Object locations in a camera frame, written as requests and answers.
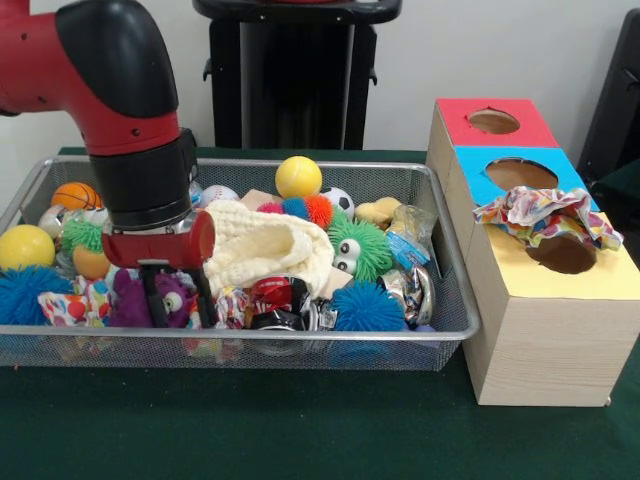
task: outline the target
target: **white wall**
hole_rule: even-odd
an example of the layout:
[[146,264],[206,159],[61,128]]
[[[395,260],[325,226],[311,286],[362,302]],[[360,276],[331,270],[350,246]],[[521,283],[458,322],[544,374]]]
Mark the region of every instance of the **white wall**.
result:
[[[66,0],[32,0],[34,12]],[[211,92],[201,78],[208,20],[190,0],[142,0],[165,35],[180,121],[213,142]],[[404,0],[378,27],[365,148],[425,149],[436,96],[530,97],[576,161],[625,13],[635,0]],[[79,145],[63,113],[0,118],[0,207],[33,163]]]

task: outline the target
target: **ball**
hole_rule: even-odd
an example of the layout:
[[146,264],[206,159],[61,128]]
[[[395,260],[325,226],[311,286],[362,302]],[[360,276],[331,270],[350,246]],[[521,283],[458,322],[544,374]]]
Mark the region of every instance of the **ball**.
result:
[[347,214],[349,220],[353,221],[356,206],[351,199],[351,195],[337,187],[325,188],[320,192],[320,195],[327,197],[334,206],[339,207]]
[[33,225],[18,225],[0,236],[0,268],[50,267],[56,256],[51,236]]
[[322,188],[320,167],[307,157],[290,157],[278,167],[276,189],[283,198],[317,195]]
[[111,266],[104,253],[92,252],[83,245],[73,249],[73,265],[87,280],[105,278]]
[[56,239],[62,233],[64,214],[67,209],[62,205],[54,205],[49,208],[38,222],[38,227],[49,234],[52,239]]
[[65,183],[51,197],[51,206],[62,205],[68,210],[102,208],[100,195],[86,183]]
[[207,205],[216,200],[240,200],[240,197],[229,187],[212,185],[211,187],[205,188],[204,192],[202,192],[200,207],[206,208]]

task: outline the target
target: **toy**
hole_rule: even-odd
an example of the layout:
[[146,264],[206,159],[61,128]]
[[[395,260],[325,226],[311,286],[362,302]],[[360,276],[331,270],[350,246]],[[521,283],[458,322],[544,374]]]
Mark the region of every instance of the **toy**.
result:
[[356,208],[356,218],[385,230],[391,223],[393,212],[400,205],[402,204],[392,197],[384,197],[374,203],[363,203]]
[[331,205],[328,198],[322,195],[309,195],[304,198],[288,198],[282,202],[280,206],[287,215],[293,215],[294,217],[315,223],[323,230],[331,224],[331,220],[333,219],[333,205]]
[[356,282],[336,290],[332,308],[338,312],[337,331],[400,332],[405,328],[400,304],[374,283]]
[[320,195],[327,197],[334,206],[339,207],[347,214],[349,220],[353,221],[353,216],[356,213],[356,206],[347,192],[341,188],[331,187],[322,190]]
[[84,221],[89,222],[96,227],[104,227],[104,224],[107,223],[107,220],[109,220],[109,212],[106,208],[92,208],[83,210],[81,213],[81,217]]
[[258,212],[260,213],[277,213],[283,214],[284,209],[282,208],[281,203],[268,202],[258,207]]
[[47,232],[53,240],[56,240],[62,233],[63,219],[67,211],[62,205],[48,208],[40,217],[38,227]]
[[212,185],[202,192],[200,208],[206,208],[211,202],[216,200],[240,200],[236,192],[224,185]]
[[278,167],[276,189],[283,198],[317,195],[322,188],[322,172],[307,157],[290,157]]
[[327,197],[311,195],[304,199],[311,221],[325,230],[333,220],[333,205]]
[[45,292],[73,290],[71,282],[51,268],[30,266],[5,272],[0,276],[0,324],[46,325],[47,318],[38,304],[38,295]]
[[[169,327],[186,327],[195,296],[173,275],[160,273],[156,275],[155,282],[158,293],[164,299]],[[116,273],[113,290],[118,295],[118,301],[109,321],[110,327],[153,327],[141,280],[131,278],[126,269],[120,269]]]
[[191,205],[199,207],[202,203],[202,187],[198,182],[191,182],[189,185],[189,195],[191,196]]
[[73,249],[72,258],[77,272],[88,280],[104,278],[111,266],[103,252],[94,252],[84,245]]
[[62,248],[73,254],[78,245],[84,245],[93,252],[102,252],[102,227],[78,217],[66,222],[62,232]]
[[375,225],[359,220],[351,223],[345,213],[336,209],[328,232],[336,254],[333,266],[356,280],[375,282],[391,269],[389,244]]
[[47,232],[33,225],[17,225],[0,236],[0,268],[50,267],[56,255]]
[[65,183],[51,198],[51,206],[62,205],[68,210],[102,208],[100,195],[86,183]]
[[38,295],[42,312],[54,327],[106,327],[111,314],[109,287],[104,280],[78,277],[73,294],[46,292]]

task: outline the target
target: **purple plush toy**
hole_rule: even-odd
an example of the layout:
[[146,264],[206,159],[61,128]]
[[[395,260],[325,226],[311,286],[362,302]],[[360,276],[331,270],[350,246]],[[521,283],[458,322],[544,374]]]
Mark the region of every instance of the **purple plush toy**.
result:
[[[156,276],[156,287],[164,298],[169,327],[186,327],[194,296],[176,277],[165,273]],[[123,268],[116,273],[113,290],[118,294],[118,302],[109,321],[110,327],[153,327],[141,280],[132,279]]]

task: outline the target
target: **basketball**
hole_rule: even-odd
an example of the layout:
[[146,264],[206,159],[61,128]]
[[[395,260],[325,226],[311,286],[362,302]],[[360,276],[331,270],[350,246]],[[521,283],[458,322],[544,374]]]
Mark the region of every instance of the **basketball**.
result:
[[102,208],[100,195],[86,183],[65,183],[51,198],[51,206],[62,205],[67,210]]

